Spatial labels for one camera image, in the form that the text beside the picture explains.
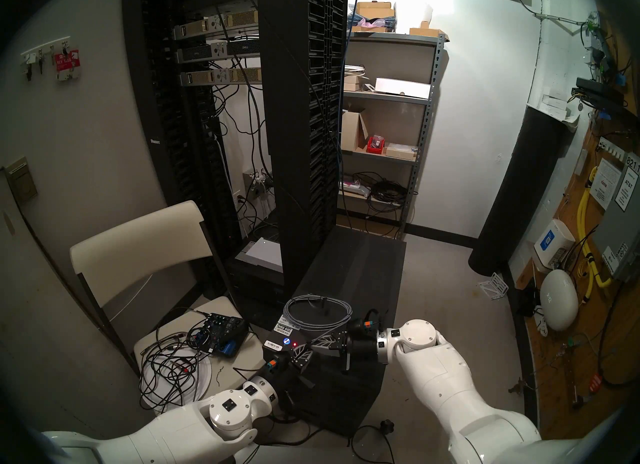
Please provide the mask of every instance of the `floor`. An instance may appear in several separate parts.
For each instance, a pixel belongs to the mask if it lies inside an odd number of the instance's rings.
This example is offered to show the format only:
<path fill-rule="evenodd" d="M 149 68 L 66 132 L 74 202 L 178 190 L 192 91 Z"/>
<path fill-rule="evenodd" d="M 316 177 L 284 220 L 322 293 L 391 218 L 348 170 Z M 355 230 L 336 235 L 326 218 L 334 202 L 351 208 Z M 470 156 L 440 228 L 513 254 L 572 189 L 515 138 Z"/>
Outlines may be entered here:
<path fill-rule="evenodd" d="M 523 413 L 521 396 L 507 391 L 520 376 L 507 299 L 491 301 L 479 289 L 478 282 L 486 278 L 469 268 L 471 249 L 413 235 L 404 239 L 407 255 L 396 325 L 414 318 L 430 321 L 465 358 L 476 389 L 489 405 Z M 418 402 L 398 365 L 386 370 L 380 395 L 363 424 L 377 426 L 383 419 L 395 424 L 389 442 L 398 464 L 449 462 L 447 437 L 436 417 Z M 304 422 L 277 424 L 273 429 L 271 421 L 258 423 L 264 423 L 258 430 L 270 432 L 269 438 L 274 440 L 296 441 L 308 432 Z M 391 461 L 385 442 L 375 430 L 361 430 L 354 442 L 364 458 Z M 251 463 L 360 462 L 346 444 L 345 438 L 323 431 L 299 447 L 262 446 Z M 243 463 L 255 449 L 251 447 L 236 455 L 236 462 Z"/>

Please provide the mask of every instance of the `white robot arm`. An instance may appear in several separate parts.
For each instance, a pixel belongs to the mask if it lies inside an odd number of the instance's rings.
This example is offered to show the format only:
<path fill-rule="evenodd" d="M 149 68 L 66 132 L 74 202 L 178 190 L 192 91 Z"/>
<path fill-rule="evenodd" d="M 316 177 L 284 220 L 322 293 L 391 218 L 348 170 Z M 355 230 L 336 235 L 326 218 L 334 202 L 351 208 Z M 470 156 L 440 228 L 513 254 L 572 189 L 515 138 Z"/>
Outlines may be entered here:
<path fill-rule="evenodd" d="M 420 402 L 438 417 L 455 463 L 495 462 L 510 447 L 540 440 L 526 416 L 482 400 L 465 360 L 428 321 L 390 328 L 377 342 L 379 361 L 397 361 Z"/>
<path fill-rule="evenodd" d="M 251 444 L 258 433 L 253 421 L 269 415 L 277 404 L 271 384 L 254 376 L 241 390 L 226 390 L 172 409 L 119 439 L 94 440 L 70 431 L 44 435 L 63 449 L 52 456 L 60 463 L 216 463 Z"/>

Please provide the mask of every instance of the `chair backrest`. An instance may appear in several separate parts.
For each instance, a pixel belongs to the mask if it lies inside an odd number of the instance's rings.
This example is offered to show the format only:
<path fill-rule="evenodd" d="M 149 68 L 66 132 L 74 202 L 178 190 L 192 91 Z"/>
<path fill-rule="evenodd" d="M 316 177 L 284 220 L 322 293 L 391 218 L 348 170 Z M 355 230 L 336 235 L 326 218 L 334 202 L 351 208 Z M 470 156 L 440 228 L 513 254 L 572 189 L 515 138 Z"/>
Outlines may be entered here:
<path fill-rule="evenodd" d="M 137 280 L 174 264 L 211 255 L 192 200 L 160 209 L 95 235 L 71 248 L 99 307 Z"/>

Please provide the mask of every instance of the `white wall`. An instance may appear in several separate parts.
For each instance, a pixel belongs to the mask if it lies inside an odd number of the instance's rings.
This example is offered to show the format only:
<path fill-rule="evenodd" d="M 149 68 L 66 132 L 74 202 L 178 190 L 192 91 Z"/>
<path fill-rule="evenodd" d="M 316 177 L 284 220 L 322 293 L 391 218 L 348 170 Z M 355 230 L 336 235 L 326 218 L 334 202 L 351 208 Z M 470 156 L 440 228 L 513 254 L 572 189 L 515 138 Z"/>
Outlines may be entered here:
<path fill-rule="evenodd" d="M 477 237 L 520 131 L 540 23 L 518 0 L 377 1 L 396 3 L 399 33 L 431 5 L 450 39 L 412 223 Z"/>
<path fill-rule="evenodd" d="M 596 9 L 595 0 L 541 1 L 535 0 L 533 3 L 532 8 L 535 11 L 542 10 L 542 13 L 562 16 L 576 21 L 584 21 L 589 13 Z M 577 77 L 591 78 L 589 67 L 585 64 L 586 51 L 580 40 L 577 26 L 544 20 L 541 32 L 538 66 L 529 98 L 529 104 L 534 105 L 539 103 L 544 87 L 553 87 L 565 91 L 568 97 L 571 93 L 571 88 L 575 87 L 575 79 Z M 572 114 L 578 113 L 577 105 L 577 101 L 569 104 Z M 564 149 L 558 159 L 545 194 L 542 196 L 542 200 L 531 219 L 527 232 L 509 260 L 511 274 L 514 279 L 521 274 L 531 258 L 527 241 L 534 241 L 540 237 L 562 200 L 573 174 L 578 155 L 582 150 L 584 136 L 589 125 L 588 114 L 591 111 L 591 108 L 585 107 L 580 113 L 578 129 L 573 135 L 571 144 Z"/>
<path fill-rule="evenodd" d="M 36 235 L 78 295 L 69 248 L 165 207 L 133 96 L 120 0 L 52 0 L 0 57 L 0 165 L 27 157 L 38 195 L 23 205 Z M 47 58 L 27 82 L 22 51 L 71 36 L 82 77 L 57 83 Z M 114 324 L 127 347 L 194 284 L 187 264 L 158 273 Z M 109 304 L 112 316 L 126 303 Z"/>
<path fill-rule="evenodd" d="M 136 375 L 85 316 L 33 241 L 0 172 L 0 380 L 23 423 L 112 439 L 153 414 Z"/>

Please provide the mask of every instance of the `red key tag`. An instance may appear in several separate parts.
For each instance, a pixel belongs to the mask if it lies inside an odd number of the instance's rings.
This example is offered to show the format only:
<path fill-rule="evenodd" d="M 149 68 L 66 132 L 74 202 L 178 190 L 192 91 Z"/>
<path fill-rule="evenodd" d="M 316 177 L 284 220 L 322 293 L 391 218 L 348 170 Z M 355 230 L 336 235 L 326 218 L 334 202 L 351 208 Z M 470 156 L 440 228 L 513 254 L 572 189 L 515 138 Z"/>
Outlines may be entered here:
<path fill-rule="evenodd" d="M 602 377 L 598 373 L 596 373 L 595 375 L 593 375 L 593 378 L 591 378 L 591 383 L 589 383 L 589 391 L 592 394 L 594 394 L 598 390 L 600 390 L 601 386 L 602 386 Z"/>
<path fill-rule="evenodd" d="M 58 80 L 65 81 L 80 76 L 80 57 L 77 49 L 72 49 L 66 55 L 55 55 Z"/>

